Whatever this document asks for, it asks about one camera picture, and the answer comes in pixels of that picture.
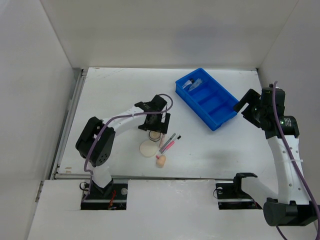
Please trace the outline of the grey eyeliner pencil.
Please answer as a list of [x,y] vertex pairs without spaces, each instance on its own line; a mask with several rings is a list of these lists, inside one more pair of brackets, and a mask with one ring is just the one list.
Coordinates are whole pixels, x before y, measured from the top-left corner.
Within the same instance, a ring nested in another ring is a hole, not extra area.
[[164,145],[160,148],[160,152],[162,152],[164,149],[165,149],[165,147],[172,141],[172,139],[174,138],[176,136],[176,133],[174,133],[165,143],[164,143]]

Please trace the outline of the round cream powder puff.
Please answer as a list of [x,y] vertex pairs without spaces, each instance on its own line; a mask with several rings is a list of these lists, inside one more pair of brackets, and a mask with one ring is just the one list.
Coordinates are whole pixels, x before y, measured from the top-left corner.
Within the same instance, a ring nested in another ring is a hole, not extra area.
[[146,140],[140,145],[139,150],[144,157],[151,158],[157,153],[158,145],[154,141]]

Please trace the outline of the clear tube with blue inside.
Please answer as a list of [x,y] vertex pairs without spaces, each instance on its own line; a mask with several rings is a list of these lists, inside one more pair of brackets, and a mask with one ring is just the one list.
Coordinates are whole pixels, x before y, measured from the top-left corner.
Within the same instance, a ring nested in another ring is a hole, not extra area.
[[197,88],[199,85],[201,85],[203,83],[201,78],[198,78],[197,80],[194,81],[194,83],[190,86],[190,88],[188,89],[189,92],[191,92],[192,90],[194,90],[195,88]]

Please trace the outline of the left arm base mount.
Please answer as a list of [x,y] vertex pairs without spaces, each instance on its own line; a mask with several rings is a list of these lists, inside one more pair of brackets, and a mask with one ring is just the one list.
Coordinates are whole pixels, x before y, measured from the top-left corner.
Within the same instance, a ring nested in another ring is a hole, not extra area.
[[123,211],[127,209],[128,181],[113,179],[105,188],[94,182],[81,182],[82,191],[80,209],[84,211]]

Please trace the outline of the pink brow brush pen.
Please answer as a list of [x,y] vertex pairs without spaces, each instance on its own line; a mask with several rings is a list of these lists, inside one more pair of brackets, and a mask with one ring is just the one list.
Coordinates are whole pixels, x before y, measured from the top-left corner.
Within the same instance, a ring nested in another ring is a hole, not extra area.
[[178,136],[176,136],[175,138],[173,138],[162,150],[160,150],[159,152],[161,154],[163,154],[165,151],[167,151],[170,147],[172,147],[175,143],[176,140],[179,140],[181,138],[181,135],[179,134]]

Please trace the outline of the round powder jar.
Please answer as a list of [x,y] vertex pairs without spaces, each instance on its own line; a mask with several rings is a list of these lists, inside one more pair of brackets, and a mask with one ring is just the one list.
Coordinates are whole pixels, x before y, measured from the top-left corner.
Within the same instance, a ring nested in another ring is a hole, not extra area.
[[151,141],[158,142],[161,139],[162,134],[160,132],[150,131],[148,137]]

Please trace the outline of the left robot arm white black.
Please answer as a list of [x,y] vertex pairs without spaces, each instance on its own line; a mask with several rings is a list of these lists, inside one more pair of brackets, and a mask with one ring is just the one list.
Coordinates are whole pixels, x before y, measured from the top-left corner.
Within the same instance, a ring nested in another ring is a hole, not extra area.
[[130,129],[166,134],[173,104],[169,95],[161,93],[119,115],[105,119],[93,116],[87,121],[75,148],[85,159],[83,170],[90,176],[89,191],[94,190],[103,199],[111,195],[113,178],[104,164],[111,156],[115,138]]

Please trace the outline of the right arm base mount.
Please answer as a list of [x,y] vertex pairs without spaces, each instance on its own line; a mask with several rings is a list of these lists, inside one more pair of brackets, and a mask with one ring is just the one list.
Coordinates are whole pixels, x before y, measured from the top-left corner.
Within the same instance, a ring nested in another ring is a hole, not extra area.
[[213,197],[217,199],[219,210],[262,210],[248,194],[236,192],[232,180],[217,180]]

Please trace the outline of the pink pencil stick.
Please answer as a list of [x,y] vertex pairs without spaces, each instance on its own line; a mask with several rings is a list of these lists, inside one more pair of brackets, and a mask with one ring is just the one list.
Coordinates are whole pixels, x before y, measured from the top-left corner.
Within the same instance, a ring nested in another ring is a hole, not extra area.
[[159,149],[161,149],[163,147],[165,138],[166,138],[166,134],[162,133],[160,141],[159,141]]

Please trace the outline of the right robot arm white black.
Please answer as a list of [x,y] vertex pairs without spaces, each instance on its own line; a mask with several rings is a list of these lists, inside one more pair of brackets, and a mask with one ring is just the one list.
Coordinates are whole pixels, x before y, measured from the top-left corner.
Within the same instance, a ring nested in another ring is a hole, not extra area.
[[262,207],[264,219],[272,227],[302,227],[317,220],[317,211],[300,176],[303,174],[299,154],[297,120],[285,115],[285,91],[264,87],[261,93],[249,89],[233,107],[244,119],[262,129],[274,159],[278,192],[264,185],[254,173],[237,173],[232,193],[250,196]]

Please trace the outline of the clear bottle with black cap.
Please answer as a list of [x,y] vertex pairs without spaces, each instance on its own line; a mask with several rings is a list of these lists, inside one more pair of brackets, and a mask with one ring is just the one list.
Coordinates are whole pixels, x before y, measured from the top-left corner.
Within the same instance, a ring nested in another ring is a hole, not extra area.
[[191,79],[187,80],[187,81],[183,84],[182,88],[184,89],[184,88],[186,88],[187,86],[192,85],[194,82],[195,82],[195,80],[194,80],[193,78],[191,78]]

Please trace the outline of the peach makeup sponge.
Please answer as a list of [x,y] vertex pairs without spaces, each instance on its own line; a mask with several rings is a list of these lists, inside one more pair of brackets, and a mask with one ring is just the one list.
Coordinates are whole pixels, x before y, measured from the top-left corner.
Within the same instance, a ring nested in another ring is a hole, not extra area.
[[156,166],[158,168],[163,168],[166,162],[166,156],[165,155],[160,155],[161,157],[159,159],[156,159]]

